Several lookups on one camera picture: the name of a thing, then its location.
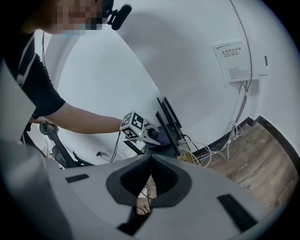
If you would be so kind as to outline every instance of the black t-shirt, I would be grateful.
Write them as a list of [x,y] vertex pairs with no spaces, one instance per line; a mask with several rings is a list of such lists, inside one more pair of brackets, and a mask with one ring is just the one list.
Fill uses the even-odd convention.
[[65,101],[54,89],[40,56],[35,53],[33,34],[15,38],[4,59],[17,83],[36,106],[34,119],[50,115],[64,105]]

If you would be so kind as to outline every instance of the electrical box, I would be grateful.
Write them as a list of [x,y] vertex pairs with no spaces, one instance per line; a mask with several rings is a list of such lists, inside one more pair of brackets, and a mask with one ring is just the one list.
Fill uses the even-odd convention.
[[[213,46],[221,67],[225,86],[230,83],[250,80],[251,62],[246,40],[225,42]],[[268,58],[263,53],[251,50],[252,79],[267,79],[270,77]]]

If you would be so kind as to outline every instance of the man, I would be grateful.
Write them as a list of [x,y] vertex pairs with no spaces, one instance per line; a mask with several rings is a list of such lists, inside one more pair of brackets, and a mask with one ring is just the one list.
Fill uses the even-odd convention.
[[30,122],[40,123],[46,119],[81,134],[118,132],[120,119],[97,115],[66,103],[53,88],[48,72],[34,49],[35,30],[61,34],[67,30],[82,29],[82,26],[95,22],[102,11],[102,0],[33,0],[19,3],[31,12],[24,16],[24,22],[16,32],[10,32],[7,41],[10,47],[4,50],[4,59],[17,83],[36,106]]

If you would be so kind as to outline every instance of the wooden floor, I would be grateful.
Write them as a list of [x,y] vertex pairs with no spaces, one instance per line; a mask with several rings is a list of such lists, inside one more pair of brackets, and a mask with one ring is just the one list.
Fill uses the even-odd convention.
[[226,162],[214,155],[209,168],[225,175],[255,196],[267,210],[288,203],[299,181],[289,156],[259,123],[243,127],[244,135],[230,147]]

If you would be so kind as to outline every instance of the person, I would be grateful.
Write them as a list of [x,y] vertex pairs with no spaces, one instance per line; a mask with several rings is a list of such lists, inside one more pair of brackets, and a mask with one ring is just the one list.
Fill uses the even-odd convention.
[[[38,29],[61,34],[94,23],[102,11],[103,0],[33,0],[20,1],[20,4],[24,7],[26,4],[28,11],[25,11],[26,16],[23,16],[24,21],[17,31],[10,31],[7,41],[10,47],[5,48],[4,59],[17,83],[36,106],[29,123],[49,120],[61,128],[81,134],[118,132],[120,119],[68,104],[54,89],[34,48],[34,32]],[[18,12],[19,15],[23,13],[23,9]]]

